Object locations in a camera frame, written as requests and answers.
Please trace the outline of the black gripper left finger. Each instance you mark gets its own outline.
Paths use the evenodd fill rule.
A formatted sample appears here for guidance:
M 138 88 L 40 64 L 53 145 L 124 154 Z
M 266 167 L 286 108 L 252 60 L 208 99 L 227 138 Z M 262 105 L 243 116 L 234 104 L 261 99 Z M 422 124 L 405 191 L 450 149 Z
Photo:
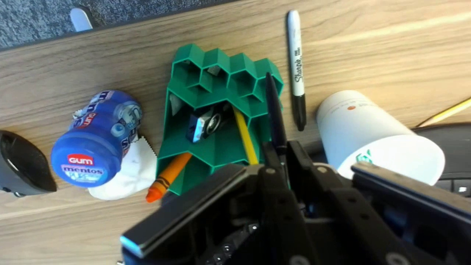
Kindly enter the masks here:
M 262 223 L 268 233 L 269 257 L 275 265 L 316 265 L 316 255 L 296 197 L 286 183 L 278 151 L 263 145 L 259 170 Z

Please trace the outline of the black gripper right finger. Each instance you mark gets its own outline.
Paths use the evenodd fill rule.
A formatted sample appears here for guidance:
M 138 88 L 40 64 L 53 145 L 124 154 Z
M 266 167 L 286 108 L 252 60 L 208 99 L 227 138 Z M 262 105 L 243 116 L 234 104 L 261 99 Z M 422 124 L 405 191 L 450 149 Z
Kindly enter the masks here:
M 294 197 L 319 265 L 418 265 L 419 254 L 380 217 L 364 194 L 327 164 L 314 164 L 297 141 L 286 147 Z

